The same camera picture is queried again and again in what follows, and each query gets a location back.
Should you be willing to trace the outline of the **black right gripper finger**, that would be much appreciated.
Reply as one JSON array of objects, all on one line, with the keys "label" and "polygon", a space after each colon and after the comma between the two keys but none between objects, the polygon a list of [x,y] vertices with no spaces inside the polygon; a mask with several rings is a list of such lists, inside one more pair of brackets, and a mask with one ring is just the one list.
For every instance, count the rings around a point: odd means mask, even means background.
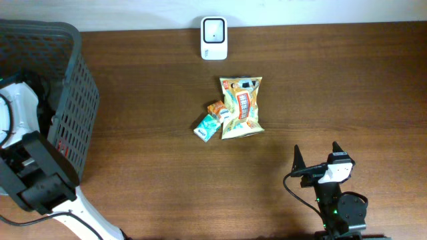
[{"label": "black right gripper finger", "polygon": [[346,154],[347,152],[344,151],[336,141],[332,143],[332,153],[333,154]]},{"label": "black right gripper finger", "polygon": [[298,145],[294,146],[294,160],[292,164],[292,173],[303,170],[306,168],[304,159],[302,157],[300,148]]}]

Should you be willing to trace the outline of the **yellow wet wipes pack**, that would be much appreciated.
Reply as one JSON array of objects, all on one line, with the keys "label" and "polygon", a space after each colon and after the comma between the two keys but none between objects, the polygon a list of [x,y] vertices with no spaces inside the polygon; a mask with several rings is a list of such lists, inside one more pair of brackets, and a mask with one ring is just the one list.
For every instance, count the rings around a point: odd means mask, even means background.
[{"label": "yellow wet wipes pack", "polygon": [[259,124],[258,91],[262,77],[220,77],[224,104],[231,113],[222,129],[222,140],[246,137],[264,131]]}]

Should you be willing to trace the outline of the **orange Kleenex tissue pack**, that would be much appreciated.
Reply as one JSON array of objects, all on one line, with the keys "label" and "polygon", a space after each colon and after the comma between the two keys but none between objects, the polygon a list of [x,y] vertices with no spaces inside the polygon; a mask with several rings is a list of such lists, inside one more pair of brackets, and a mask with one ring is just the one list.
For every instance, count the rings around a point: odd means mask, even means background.
[{"label": "orange Kleenex tissue pack", "polygon": [[207,107],[208,113],[220,123],[227,122],[231,119],[232,113],[222,101],[217,101]]}]

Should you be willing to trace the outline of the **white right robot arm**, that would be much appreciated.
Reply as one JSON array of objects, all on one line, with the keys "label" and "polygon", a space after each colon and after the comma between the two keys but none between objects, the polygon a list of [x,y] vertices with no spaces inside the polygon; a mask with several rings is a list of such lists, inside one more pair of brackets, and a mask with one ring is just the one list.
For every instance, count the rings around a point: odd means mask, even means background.
[{"label": "white right robot arm", "polygon": [[315,239],[361,239],[366,229],[367,197],[352,191],[341,191],[340,185],[351,177],[355,161],[337,142],[325,163],[307,167],[300,148],[294,147],[294,161],[286,177],[299,177],[300,186],[314,188],[318,208],[296,199],[313,209],[321,218],[324,230],[314,233]]}]

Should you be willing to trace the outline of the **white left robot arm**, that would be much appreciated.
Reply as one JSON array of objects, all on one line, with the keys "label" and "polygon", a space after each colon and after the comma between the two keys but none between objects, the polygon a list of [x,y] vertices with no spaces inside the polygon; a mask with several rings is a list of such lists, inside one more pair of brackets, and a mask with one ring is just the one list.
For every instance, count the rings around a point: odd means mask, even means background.
[{"label": "white left robot arm", "polygon": [[80,239],[127,239],[86,199],[77,172],[46,138],[55,114],[46,78],[16,73],[1,78],[1,186],[25,211],[54,219]]}]

